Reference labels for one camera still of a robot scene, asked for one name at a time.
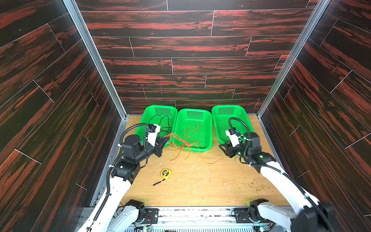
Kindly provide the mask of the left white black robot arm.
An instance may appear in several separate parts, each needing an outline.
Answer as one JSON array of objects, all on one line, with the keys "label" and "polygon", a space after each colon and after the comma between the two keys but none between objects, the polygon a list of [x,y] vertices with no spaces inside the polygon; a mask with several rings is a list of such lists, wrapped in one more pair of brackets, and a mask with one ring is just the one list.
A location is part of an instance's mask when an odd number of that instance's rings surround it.
[{"label": "left white black robot arm", "polygon": [[151,155],[161,157],[169,137],[159,137],[157,124],[139,123],[122,132],[118,143],[118,155],[105,175],[106,190],[80,232],[119,232],[131,224],[145,221],[145,204],[130,200],[116,219],[113,216],[124,195],[143,168],[142,161]]}]

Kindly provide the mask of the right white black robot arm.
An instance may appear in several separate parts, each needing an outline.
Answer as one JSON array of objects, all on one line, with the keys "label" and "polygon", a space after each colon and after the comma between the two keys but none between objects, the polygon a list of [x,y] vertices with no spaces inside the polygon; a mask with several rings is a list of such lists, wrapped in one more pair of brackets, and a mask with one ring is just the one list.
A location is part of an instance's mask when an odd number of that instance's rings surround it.
[{"label": "right white black robot arm", "polygon": [[248,130],[242,134],[232,125],[233,121],[241,123],[246,130],[249,129],[242,120],[230,118],[230,128],[226,130],[230,140],[220,145],[220,149],[226,156],[238,156],[240,163],[253,167],[279,190],[291,206],[291,209],[284,209],[267,199],[254,200],[248,208],[250,220],[269,220],[288,232],[334,232],[337,223],[334,207],[320,202],[306,191],[282,169],[271,154],[262,151],[260,138],[256,133]]}]

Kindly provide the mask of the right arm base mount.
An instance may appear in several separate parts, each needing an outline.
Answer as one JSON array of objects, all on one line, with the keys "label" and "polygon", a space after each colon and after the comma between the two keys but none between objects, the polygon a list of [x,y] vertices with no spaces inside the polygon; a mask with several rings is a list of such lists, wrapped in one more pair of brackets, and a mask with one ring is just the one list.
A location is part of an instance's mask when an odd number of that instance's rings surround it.
[{"label": "right arm base mount", "polygon": [[231,216],[235,218],[236,223],[255,223],[255,224],[271,224],[271,221],[263,219],[257,216],[254,210],[250,210],[249,207],[234,208],[231,212]]}]

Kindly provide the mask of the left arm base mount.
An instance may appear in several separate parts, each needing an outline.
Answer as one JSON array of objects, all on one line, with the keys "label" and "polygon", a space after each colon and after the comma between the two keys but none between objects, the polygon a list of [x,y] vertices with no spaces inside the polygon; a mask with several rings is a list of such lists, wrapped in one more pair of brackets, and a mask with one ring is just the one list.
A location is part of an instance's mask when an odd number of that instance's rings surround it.
[{"label": "left arm base mount", "polygon": [[159,209],[158,208],[141,208],[137,209],[134,206],[126,206],[118,215],[119,222],[131,224],[157,224]]}]

